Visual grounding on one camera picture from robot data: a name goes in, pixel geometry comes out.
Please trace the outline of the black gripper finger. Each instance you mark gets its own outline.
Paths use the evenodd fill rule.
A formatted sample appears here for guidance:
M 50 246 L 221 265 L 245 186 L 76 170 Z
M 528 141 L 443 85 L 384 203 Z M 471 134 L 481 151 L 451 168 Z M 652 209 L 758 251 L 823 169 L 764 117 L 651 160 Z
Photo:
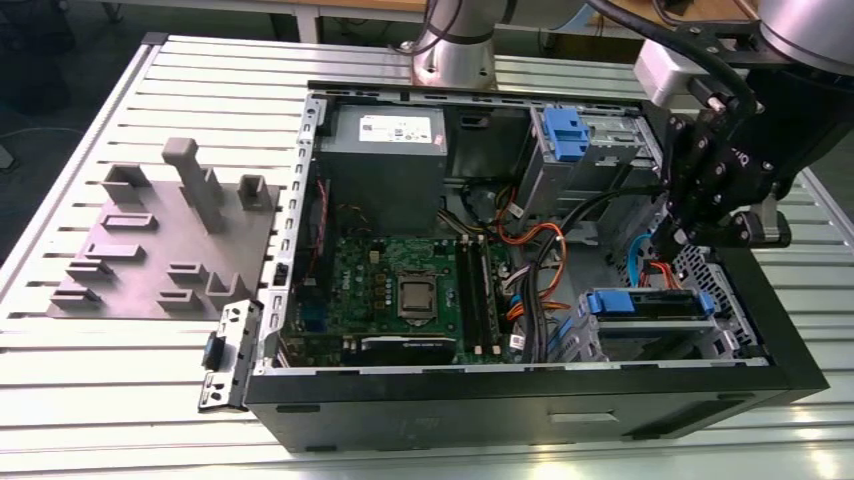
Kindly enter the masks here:
M 752 214 L 747 211 L 720 218 L 700 217 L 687 229 L 688 242 L 706 247 L 747 247 L 751 240 Z
M 710 140 L 703 133 L 699 115 L 674 114 L 666 124 L 662 185 L 666 189 L 666 216 L 651 237 L 660 259 L 674 259 L 686 245 L 687 229 L 700 217 L 720 218 L 724 211 L 699 210 L 699 171 Z

